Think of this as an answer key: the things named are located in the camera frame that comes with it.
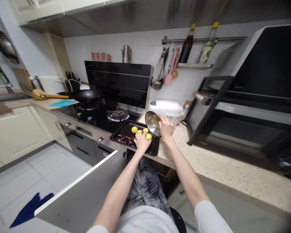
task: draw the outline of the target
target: metal shelf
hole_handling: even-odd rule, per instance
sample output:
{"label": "metal shelf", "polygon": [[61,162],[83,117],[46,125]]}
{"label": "metal shelf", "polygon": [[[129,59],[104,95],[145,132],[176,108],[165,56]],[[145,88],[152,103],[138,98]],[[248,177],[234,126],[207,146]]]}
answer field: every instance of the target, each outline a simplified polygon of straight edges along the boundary
{"label": "metal shelf", "polygon": [[[217,41],[229,41],[229,40],[243,40],[246,39],[247,37],[221,37],[221,38],[216,38]],[[206,38],[199,38],[199,39],[193,39],[193,42],[200,42],[200,41],[205,41]],[[167,43],[181,43],[184,42],[185,39],[167,39],[167,36],[162,39],[162,44],[165,45]]]}
{"label": "metal shelf", "polygon": [[207,70],[213,67],[213,64],[195,64],[195,63],[178,63],[177,68],[188,68],[197,70]]}

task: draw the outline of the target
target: kitchen wall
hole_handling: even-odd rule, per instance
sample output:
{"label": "kitchen wall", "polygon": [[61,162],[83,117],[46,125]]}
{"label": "kitchen wall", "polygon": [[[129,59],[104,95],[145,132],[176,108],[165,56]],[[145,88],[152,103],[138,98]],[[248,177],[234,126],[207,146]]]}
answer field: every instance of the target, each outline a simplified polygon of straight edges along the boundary
{"label": "kitchen wall", "polygon": [[[270,25],[282,25],[291,23],[289,20],[263,21],[243,24],[220,25],[217,37],[248,36],[255,31]],[[198,27],[194,31],[194,38],[205,38],[211,27]],[[68,57],[74,74],[87,82],[84,61],[91,61],[91,52],[107,53],[111,55],[112,62],[122,62],[121,49],[123,45],[129,45],[133,51],[132,63],[151,64],[156,67],[162,53],[162,39],[186,38],[189,28],[168,29],[157,31],[144,31],[132,33],[119,33],[96,36],[83,36],[65,38]],[[215,64],[222,50],[230,47],[235,42],[219,41],[213,48],[208,63]],[[194,43],[188,63],[196,63],[202,47],[202,42]],[[198,89],[202,79],[209,76],[209,70],[178,69],[178,77],[172,80],[170,86],[163,85],[161,90],[151,89],[150,101],[157,99],[174,100],[184,104],[185,100],[193,100],[193,92]]]}
{"label": "kitchen wall", "polygon": [[[4,31],[4,28],[2,27],[1,23],[0,23],[0,30]],[[9,81],[13,85],[12,89],[13,90],[20,89],[20,86],[12,70],[12,68],[15,67],[15,65],[12,62],[10,62],[10,60],[5,58],[1,52],[0,52],[0,67],[2,68],[3,72],[9,78]]]}
{"label": "kitchen wall", "polygon": [[16,47],[18,55],[31,76],[57,75],[52,62],[52,51],[41,33],[21,28],[8,0],[0,0],[0,20]]}

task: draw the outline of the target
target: person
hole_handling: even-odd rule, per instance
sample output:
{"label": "person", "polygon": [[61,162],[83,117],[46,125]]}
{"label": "person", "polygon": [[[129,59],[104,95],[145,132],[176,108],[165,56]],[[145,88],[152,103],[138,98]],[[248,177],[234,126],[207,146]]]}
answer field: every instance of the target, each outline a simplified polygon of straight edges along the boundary
{"label": "person", "polygon": [[[172,135],[175,126],[163,116],[159,126],[162,139],[176,165],[199,232],[232,233],[211,203],[197,174],[174,142]],[[146,133],[136,134],[134,142],[137,151],[127,159],[125,169],[110,189],[88,233],[178,232],[158,175],[151,160],[143,156],[151,144],[151,140],[147,141],[145,135]]]}

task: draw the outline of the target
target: black stovetop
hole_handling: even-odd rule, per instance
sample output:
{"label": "black stovetop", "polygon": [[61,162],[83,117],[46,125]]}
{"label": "black stovetop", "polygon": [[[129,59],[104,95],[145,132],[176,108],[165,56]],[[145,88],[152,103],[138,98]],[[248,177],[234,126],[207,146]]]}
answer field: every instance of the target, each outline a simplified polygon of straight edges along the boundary
{"label": "black stovetop", "polygon": [[[107,111],[126,110],[126,109],[115,107],[108,104],[102,104],[102,103],[99,103],[99,105],[100,106],[97,109],[90,110],[90,111],[89,110],[84,111],[84,110],[79,109],[79,106],[80,106],[79,104],[57,108],[52,111],[58,111],[58,112],[64,113],[65,115],[68,115],[70,117],[83,121],[86,124],[91,124],[97,128],[100,128],[110,133],[115,132],[124,122],[128,120],[136,121],[141,116],[140,113],[129,111],[128,119],[122,120],[120,122],[111,121],[107,117]],[[88,122],[87,118],[90,116],[92,117],[92,120]]]}

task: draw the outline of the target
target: stainless steel bowl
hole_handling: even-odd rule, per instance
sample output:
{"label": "stainless steel bowl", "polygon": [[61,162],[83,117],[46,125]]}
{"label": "stainless steel bowl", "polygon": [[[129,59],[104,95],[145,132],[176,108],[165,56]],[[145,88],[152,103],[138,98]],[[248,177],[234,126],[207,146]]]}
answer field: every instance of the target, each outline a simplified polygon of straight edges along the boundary
{"label": "stainless steel bowl", "polygon": [[145,123],[149,131],[156,137],[161,137],[161,130],[159,129],[159,122],[161,118],[158,114],[152,111],[148,111],[145,114]]}

